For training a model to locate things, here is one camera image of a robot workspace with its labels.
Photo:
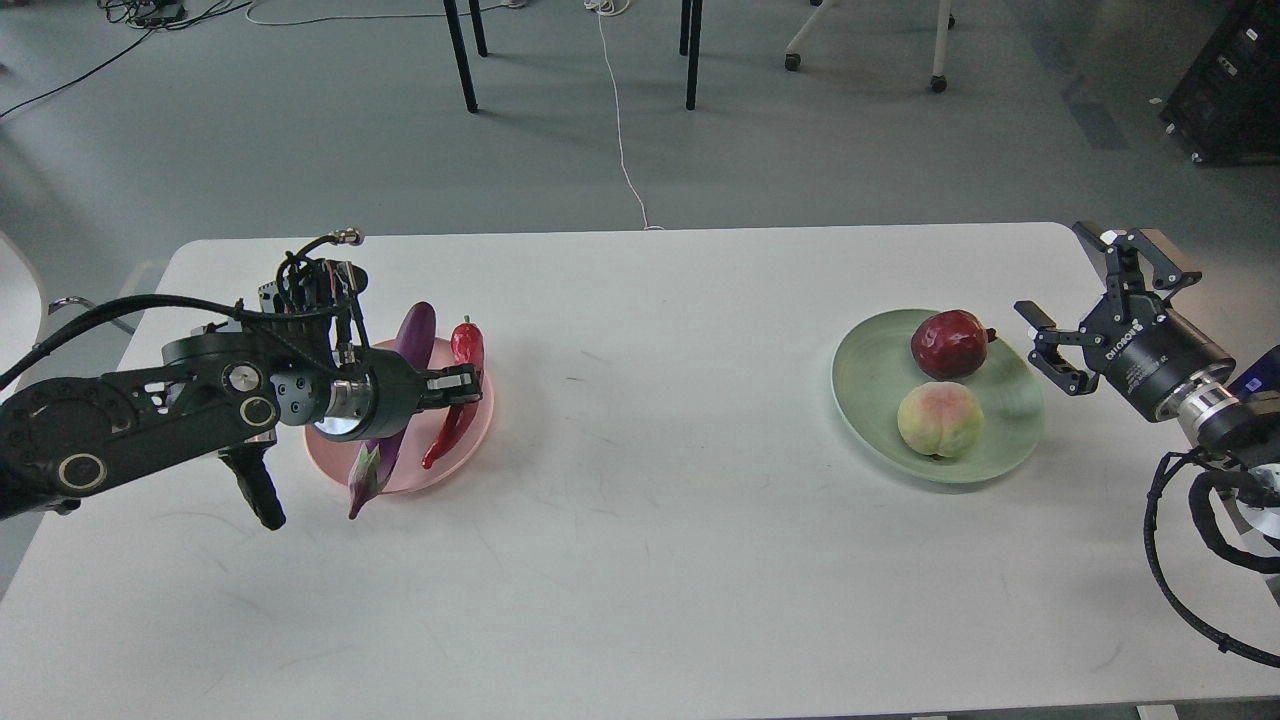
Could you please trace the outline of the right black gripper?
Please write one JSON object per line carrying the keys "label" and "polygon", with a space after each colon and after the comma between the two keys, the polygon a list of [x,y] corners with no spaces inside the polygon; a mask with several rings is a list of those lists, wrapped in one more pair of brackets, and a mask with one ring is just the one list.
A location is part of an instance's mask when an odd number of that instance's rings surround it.
{"label": "right black gripper", "polygon": [[[1203,272],[1164,232],[1107,231],[1093,222],[1075,222],[1071,231],[1103,258],[1105,292],[1080,331],[1059,328],[1034,301],[1014,304],[1030,327],[1032,366],[1069,396],[1093,393],[1100,373],[1152,423],[1178,414],[1174,396],[1193,379],[1230,377],[1235,359],[1171,309],[1172,297],[1198,284]],[[1093,372],[1071,365],[1061,346],[1083,347]]]}

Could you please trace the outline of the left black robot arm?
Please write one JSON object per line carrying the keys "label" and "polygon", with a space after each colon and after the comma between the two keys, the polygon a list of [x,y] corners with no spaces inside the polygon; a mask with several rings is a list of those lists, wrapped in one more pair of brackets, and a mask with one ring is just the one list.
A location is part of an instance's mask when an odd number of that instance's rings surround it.
{"label": "left black robot arm", "polygon": [[367,273],[319,258],[325,245],[357,246],[337,231],[288,252],[259,288],[259,310],[170,293],[113,300],[68,322],[3,374],[9,387],[55,350],[109,322],[148,309],[193,309],[218,322],[163,347],[159,366],[41,380],[3,402],[4,518],[65,515],[84,498],[191,459],[216,455],[270,530],[285,514],[265,465],[279,425],[311,427],[357,445],[347,478],[349,515],[380,495],[411,419],[465,413],[483,398],[477,359],[430,368],[435,313],[415,304],[392,348],[364,322]]}

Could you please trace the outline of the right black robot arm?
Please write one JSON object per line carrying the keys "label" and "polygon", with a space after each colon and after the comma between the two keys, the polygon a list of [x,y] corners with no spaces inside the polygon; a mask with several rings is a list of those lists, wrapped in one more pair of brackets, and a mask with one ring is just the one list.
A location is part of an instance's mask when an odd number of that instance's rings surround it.
{"label": "right black robot arm", "polygon": [[1036,302],[1016,301],[1015,311],[1030,327],[1029,363],[1065,395],[1092,393],[1105,380],[1144,420],[1179,424],[1190,447],[1160,459],[1146,496],[1142,538],[1149,570],[1178,616],[1219,651],[1276,667],[1275,653],[1217,629],[1176,597],[1156,530],[1169,483],[1183,468],[1197,468],[1188,507],[1207,550],[1236,568],[1277,574],[1276,557],[1226,539],[1212,503],[1230,495],[1248,509],[1277,507],[1277,391],[1229,387],[1235,360],[1172,306],[1202,273],[1162,232],[1106,231],[1092,222],[1076,222],[1071,232],[1103,259],[1103,291],[1071,329],[1056,325]]}

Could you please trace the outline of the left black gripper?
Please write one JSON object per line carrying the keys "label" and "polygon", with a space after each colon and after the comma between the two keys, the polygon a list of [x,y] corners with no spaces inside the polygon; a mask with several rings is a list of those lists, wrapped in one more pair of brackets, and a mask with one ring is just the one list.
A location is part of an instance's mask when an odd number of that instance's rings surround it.
{"label": "left black gripper", "polygon": [[403,357],[375,357],[353,380],[329,380],[326,400],[315,421],[335,442],[380,439],[403,430],[421,410],[476,404],[483,398],[483,373],[475,364],[419,372]]}

